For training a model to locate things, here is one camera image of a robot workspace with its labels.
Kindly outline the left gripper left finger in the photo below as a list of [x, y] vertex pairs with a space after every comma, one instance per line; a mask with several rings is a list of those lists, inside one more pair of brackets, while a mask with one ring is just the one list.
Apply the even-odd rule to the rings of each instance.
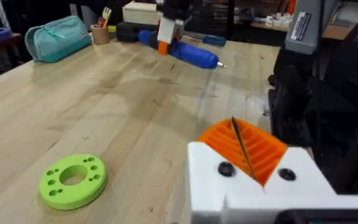
[[187, 146], [187, 199], [191, 223], [264, 223], [253, 207], [262, 186], [247, 164], [232, 121], [211, 126]]

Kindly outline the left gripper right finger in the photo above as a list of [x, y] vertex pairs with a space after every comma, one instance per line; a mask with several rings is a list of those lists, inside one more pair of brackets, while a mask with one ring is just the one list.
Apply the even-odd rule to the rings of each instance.
[[238, 156], [233, 164], [243, 172], [244, 190], [270, 195], [335, 195], [310, 155], [290, 147], [255, 126], [233, 119]]

